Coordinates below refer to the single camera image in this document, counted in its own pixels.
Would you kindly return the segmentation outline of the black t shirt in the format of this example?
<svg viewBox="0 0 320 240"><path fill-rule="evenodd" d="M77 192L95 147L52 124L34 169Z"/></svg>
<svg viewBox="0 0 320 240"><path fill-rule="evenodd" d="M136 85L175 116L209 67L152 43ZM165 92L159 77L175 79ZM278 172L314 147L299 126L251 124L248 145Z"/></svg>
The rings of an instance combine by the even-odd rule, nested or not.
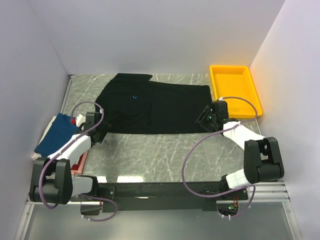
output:
<svg viewBox="0 0 320 240"><path fill-rule="evenodd" d="M150 74L118 73L95 102L104 110L109 131L119 134L194 134L196 122L212 102L208 85L163 83Z"/></svg>

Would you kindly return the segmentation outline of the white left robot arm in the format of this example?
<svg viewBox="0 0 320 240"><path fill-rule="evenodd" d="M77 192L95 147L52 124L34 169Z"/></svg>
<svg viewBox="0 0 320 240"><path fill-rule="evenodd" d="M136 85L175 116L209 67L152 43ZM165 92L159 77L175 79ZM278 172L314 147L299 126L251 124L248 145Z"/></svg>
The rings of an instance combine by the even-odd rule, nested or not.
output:
<svg viewBox="0 0 320 240"><path fill-rule="evenodd" d="M90 175L73 175L72 167L81 156L100 142L99 127L108 126L100 112L88 112L85 119L66 114L54 117L35 152L29 199L46 202L49 208L67 204L72 197L83 195L88 201L101 197L98 179Z"/></svg>

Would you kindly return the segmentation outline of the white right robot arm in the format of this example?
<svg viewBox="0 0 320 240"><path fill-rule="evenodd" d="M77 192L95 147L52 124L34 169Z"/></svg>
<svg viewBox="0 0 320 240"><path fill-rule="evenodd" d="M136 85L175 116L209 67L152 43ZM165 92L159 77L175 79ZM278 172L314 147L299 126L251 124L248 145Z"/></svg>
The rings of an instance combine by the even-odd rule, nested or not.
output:
<svg viewBox="0 0 320 240"><path fill-rule="evenodd" d="M242 187L284 177L285 169L277 139L257 134L239 120L230 118L226 101L213 101L205 106L196 122L206 131L221 134L243 149L242 169L221 178L219 193L215 197L230 200Z"/></svg>

